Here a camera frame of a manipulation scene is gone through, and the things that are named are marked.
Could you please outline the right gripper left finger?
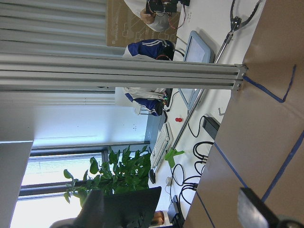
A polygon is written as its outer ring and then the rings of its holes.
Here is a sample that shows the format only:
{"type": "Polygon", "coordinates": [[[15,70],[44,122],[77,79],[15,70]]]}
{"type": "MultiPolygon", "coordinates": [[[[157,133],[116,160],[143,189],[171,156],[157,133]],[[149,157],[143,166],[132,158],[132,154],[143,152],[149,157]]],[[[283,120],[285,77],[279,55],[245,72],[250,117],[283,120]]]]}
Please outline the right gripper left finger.
{"type": "Polygon", "coordinates": [[[73,222],[75,228],[102,228],[104,215],[104,195],[93,190],[87,196],[83,207],[73,222]]]}

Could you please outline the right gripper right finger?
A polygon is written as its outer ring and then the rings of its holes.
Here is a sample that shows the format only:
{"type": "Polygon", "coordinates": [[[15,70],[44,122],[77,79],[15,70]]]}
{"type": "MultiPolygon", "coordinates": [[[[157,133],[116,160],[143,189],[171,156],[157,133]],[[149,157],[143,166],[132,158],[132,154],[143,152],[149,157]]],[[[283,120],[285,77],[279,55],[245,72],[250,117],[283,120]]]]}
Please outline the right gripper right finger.
{"type": "Polygon", "coordinates": [[[240,188],[237,212],[244,228],[276,228],[278,225],[277,216],[250,188],[240,188]]]}

